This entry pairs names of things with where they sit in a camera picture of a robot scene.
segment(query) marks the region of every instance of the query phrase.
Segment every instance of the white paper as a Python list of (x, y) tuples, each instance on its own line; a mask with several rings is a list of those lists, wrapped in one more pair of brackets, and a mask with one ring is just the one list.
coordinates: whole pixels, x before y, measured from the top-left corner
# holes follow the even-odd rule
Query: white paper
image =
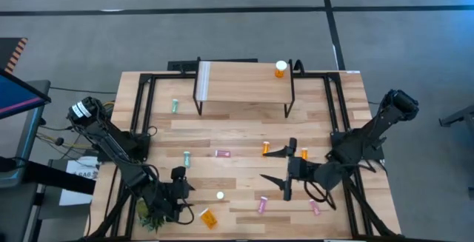
[[(96, 164), (97, 157), (80, 157), (77, 161), (67, 162), (66, 172), (96, 180), (99, 173), (99, 170), (96, 168)], [(59, 199), (59, 206), (88, 204), (91, 201), (92, 195), (63, 189), (61, 192), (61, 198)]]

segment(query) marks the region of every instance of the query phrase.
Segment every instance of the gray floor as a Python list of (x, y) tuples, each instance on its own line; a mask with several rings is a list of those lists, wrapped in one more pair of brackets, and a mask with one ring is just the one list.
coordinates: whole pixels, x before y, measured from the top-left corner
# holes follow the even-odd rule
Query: gray floor
[[(474, 4), (331, 1), (334, 7)], [(323, 0), (0, 0), (0, 11), (323, 5)], [(418, 117), (393, 127), (384, 145), (402, 232), (471, 241), (474, 201), (467, 186), (474, 186), (474, 145), (463, 124), (445, 129), (438, 118), (474, 103), (474, 11), (335, 13), (335, 18), (346, 68), (362, 72), (371, 101), (390, 88), (420, 101)], [(50, 79), (56, 87), (114, 91), (122, 71), (165, 70), (169, 60), (196, 56), (300, 58), (307, 69), (336, 69), (325, 13), (1, 17), (0, 37), (29, 38), (15, 74)], [(67, 108), (86, 95), (51, 90), (53, 103), (44, 117), (51, 126), (65, 126)], [(33, 160), (57, 157), (35, 144)], [(48, 221), (40, 241), (78, 238), (84, 222), (85, 217)]]

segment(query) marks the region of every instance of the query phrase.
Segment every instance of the black floor line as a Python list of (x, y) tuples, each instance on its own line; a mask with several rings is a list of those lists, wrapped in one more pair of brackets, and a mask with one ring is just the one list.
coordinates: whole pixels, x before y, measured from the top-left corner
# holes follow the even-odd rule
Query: black floor line
[(348, 6), (333, 7), (334, 12), (411, 12), (474, 10), (474, 5), (424, 5), (424, 6)]
[(339, 42), (339, 34), (338, 29), (336, 27), (336, 20), (334, 19), (331, 0), (324, 0), (324, 7), (326, 9), (327, 23), (329, 24), (331, 40), (333, 41), (334, 55), (336, 56), (336, 66), (338, 70), (346, 70), (344, 58), (342, 57), (341, 43)]
[(0, 16), (123, 16), (200, 13), (303, 13), (324, 12), (324, 7), (220, 7), (220, 8), (174, 8), (133, 10), (51, 10), (51, 11), (5, 11)]

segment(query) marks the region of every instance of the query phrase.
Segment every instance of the computer monitor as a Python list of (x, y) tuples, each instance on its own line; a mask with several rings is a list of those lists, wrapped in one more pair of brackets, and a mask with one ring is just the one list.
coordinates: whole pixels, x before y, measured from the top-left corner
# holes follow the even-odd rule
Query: computer monitor
[(0, 119), (43, 106), (51, 98), (34, 87), (0, 70)]

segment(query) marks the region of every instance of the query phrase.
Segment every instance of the white bottle cap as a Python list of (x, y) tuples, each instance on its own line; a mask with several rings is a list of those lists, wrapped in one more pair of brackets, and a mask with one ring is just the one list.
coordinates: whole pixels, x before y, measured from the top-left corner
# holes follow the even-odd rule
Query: white bottle cap
[(217, 199), (222, 199), (222, 198), (224, 198), (224, 193), (221, 191), (217, 192)]
[(276, 62), (276, 69), (280, 71), (285, 71), (288, 67), (288, 64), (286, 61), (277, 61)]

